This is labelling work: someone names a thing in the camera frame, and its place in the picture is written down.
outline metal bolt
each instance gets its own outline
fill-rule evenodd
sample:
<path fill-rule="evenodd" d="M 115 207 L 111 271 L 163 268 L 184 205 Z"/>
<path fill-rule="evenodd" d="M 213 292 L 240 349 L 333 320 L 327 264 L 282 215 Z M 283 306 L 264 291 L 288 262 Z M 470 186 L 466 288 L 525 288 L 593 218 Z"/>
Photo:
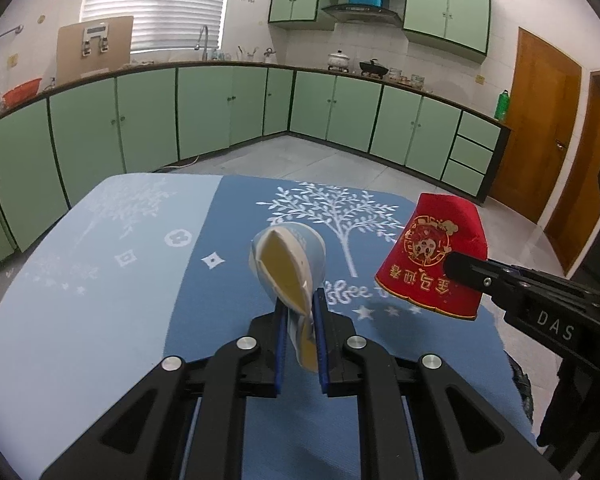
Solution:
<path fill-rule="evenodd" d="M 442 366 L 442 359 L 435 354 L 427 354 L 422 358 L 422 365 L 430 370 L 437 370 Z"/>
<path fill-rule="evenodd" d="M 240 350 L 251 350 L 255 348 L 258 342 L 253 337 L 246 335 L 238 339 L 236 344 Z"/>
<path fill-rule="evenodd" d="M 360 350 L 366 346 L 366 339 L 361 335 L 352 335 L 349 339 L 347 339 L 347 345 L 351 348 L 355 348 L 356 350 Z"/>
<path fill-rule="evenodd" d="M 172 355 L 171 357 L 165 357 L 162 360 L 162 368 L 168 372 L 173 372 L 182 366 L 182 359 Z"/>

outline white pot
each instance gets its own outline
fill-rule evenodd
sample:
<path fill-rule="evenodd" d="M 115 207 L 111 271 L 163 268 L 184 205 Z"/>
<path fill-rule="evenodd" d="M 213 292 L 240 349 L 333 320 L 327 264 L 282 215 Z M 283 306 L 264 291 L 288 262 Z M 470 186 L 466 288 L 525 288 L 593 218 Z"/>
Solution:
<path fill-rule="evenodd" d="M 327 61 L 329 66 L 336 66 L 338 68 L 349 68 L 350 63 L 349 56 L 343 54 L 341 50 L 337 52 L 333 52 L 329 54 L 329 59 Z"/>

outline bottle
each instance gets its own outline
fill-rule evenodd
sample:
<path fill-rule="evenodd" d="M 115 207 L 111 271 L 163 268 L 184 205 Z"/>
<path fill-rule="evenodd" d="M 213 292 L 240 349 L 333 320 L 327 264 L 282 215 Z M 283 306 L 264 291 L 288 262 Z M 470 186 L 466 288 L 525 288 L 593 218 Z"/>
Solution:
<path fill-rule="evenodd" d="M 507 116 L 507 110 L 509 110 L 509 92 L 506 90 L 498 97 L 498 105 L 496 106 L 495 119 L 498 121 L 504 121 Z"/>

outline sink faucet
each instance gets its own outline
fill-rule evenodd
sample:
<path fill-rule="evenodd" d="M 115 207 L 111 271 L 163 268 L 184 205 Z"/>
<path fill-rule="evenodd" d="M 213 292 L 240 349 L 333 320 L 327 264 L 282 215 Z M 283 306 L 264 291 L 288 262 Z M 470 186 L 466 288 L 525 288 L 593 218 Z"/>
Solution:
<path fill-rule="evenodd" d="M 202 39 L 202 33 L 205 33 L 205 49 L 202 51 L 202 61 L 206 61 L 206 46 L 209 43 L 209 28 L 206 25 L 200 27 L 200 35 L 198 36 L 198 43 L 193 50 L 200 50 L 200 40 Z"/>

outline blue tablecloth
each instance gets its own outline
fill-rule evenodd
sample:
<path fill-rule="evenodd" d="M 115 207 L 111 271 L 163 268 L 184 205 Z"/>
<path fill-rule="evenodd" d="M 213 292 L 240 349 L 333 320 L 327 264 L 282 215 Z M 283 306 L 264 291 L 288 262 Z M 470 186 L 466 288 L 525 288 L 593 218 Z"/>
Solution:
<path fill-rule="evenodd" d="M 46 236 L 0 304 L 0 450 L 23 480 L 37 479 L 164 356 L 204 358 L 244 335 L 273 307 L 248 268 L 250 240 L 281 216 L 324 237 L 332 310 L 396 356 L 439 354 L 533 442 L 486 309 L 460 321 L 376 287 L 413 209 L 392 194 L 265 178 L 107 179 Z M 248 400 L 243 478 L 359 478 L 355 399 L 323 396 L 286 355 L 282 395 Z"/>

